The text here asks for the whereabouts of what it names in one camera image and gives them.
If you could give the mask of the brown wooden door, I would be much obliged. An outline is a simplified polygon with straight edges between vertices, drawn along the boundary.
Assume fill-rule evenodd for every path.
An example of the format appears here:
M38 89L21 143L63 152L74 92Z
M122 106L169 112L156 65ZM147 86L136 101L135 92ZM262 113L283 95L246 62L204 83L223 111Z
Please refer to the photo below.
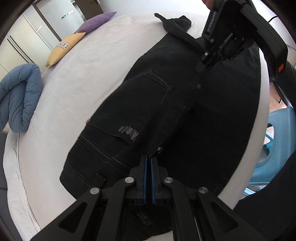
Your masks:
M75 3L83 13L86 20L93 18L96 15L104 13L99 1L96 0L76 0Z

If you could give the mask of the white bed sheet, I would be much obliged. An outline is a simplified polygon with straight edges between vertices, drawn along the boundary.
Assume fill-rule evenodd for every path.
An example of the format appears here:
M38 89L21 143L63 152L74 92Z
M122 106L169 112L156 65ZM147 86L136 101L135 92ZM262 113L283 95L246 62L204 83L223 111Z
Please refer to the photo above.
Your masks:
M59 181L66 155L86 120L164 34L153 13L119 16L45 71L28 131L6 139L4 195L16 240L30 240L73 203Z

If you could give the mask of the purple pillow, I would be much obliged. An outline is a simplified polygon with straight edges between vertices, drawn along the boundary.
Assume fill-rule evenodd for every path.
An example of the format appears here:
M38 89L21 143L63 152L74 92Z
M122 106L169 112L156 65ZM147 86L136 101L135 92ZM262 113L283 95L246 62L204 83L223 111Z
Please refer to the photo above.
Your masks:
M116 11L113 11L109 13L96 15L93 18L86 20L74 33L91 33L103 24L107 23L111 18L113 18L116 15L116 13Z

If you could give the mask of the light blue plastic stool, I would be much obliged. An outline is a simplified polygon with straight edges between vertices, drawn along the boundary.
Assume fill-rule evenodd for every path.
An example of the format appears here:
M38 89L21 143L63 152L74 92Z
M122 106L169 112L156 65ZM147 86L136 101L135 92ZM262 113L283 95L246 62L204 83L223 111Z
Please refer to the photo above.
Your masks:
M265 137L269 141L262 147L260 161L248 186L269 184L295 152L295 112L292 107L269 114Z

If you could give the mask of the black pants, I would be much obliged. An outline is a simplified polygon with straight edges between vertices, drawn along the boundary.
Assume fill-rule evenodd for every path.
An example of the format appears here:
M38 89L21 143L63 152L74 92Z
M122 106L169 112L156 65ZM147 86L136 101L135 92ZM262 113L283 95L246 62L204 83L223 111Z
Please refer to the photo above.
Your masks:
M196 70L204 42L191 21L161 17L166 35L100 105L68 153L60 182L79 198L128 176L143 155L190 188L220 194L240 163L256 118L259 47Z

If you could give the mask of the white wardrobe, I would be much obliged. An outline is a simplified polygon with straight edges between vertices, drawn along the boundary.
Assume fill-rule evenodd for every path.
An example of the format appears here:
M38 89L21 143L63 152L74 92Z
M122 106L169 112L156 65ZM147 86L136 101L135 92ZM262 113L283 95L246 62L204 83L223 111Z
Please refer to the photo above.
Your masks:
M37 64L43 74L52 50L21 15L1 43L1 78L16 66Z

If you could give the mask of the blue folded duvet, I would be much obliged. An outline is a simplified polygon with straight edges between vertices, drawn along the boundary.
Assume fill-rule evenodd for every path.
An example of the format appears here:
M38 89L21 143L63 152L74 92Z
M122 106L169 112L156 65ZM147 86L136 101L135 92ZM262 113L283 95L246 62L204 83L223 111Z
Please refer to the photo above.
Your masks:
M6 125L15 133L28 130L43 89L37 64L16 66L1 80L1 131Z

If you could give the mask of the yellow pillow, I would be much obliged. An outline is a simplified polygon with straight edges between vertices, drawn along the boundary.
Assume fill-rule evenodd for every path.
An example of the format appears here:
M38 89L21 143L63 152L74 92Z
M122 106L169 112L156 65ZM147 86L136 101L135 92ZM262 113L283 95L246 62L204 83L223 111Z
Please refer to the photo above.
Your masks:
M75 33L63 39L49 55L46 67L57 64L85 35L85 32Z

